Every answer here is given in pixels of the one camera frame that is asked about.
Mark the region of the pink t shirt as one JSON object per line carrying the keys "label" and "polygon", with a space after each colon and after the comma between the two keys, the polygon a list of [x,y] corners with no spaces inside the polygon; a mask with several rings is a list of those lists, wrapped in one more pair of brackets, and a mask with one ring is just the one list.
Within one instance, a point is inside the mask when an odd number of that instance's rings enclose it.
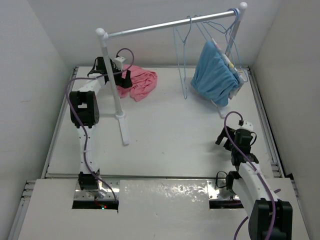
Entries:
{"label": "pink t shirt", "polygon": [[117,86],[117,91],[120,98],[125,98],[129,95],[136,102],[139,102],[156,88],[158,75],[154,71],[149,71],[136,65],[131,66],[129,71],[132,87],[123,88]]}

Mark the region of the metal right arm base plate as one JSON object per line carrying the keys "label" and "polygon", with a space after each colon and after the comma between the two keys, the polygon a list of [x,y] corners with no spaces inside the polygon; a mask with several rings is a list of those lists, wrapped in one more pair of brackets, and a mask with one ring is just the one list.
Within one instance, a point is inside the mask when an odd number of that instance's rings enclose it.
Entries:
{"label": "metal right arm base plate", "polygon": [[235,193],[224,188],[219,188],[215,179],[207,180],[207,194],[211,201],[239,201],[240,198]]}

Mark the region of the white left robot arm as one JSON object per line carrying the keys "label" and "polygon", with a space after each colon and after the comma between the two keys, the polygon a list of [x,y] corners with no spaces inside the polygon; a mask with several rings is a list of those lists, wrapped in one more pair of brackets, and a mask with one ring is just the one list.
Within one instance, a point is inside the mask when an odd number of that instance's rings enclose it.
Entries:
{"label": "white left robot arm", "polygon": [[107,68],[102,56],[94,60],[87,77],[75,77],[65,86],[65,97],[69,104],[70,119],[77,128],[80,141],[80,167],[78,183],[82,191],[111,193],[117,201],[112,187],[100,177],[100,168],[94,149],[94,134],[100,120],[97,94],[109,82]]}

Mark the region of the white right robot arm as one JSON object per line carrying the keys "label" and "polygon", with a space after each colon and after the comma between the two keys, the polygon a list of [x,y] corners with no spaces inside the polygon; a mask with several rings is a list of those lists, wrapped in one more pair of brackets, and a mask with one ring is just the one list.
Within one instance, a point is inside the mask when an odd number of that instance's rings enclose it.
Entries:
{"label": "white right robot arm", "polygon": [[231,152],[235,167],[226,176],[226,190],[238,195],[248,219],[252,240],[290,240],[292,238],[293,207],[270,188],[264,178],[259,160],[251,152],[252,131],[225,126],[216,140]]}

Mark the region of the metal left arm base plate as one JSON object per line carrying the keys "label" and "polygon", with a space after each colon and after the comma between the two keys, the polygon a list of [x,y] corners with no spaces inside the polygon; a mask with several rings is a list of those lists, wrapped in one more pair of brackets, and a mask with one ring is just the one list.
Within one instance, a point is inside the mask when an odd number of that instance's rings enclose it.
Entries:
{"label": "metal left arm base plate", "polygon": [[[119,198],[120,193],[120,181],[116,179],[105,179],[104,180],[113,190],[116,199]],[[73,200],[74,201],[114,201],[114,197],[111,189],[104,183],[99,183],[96,189],[82,190],[80,184],[76,182]]]}

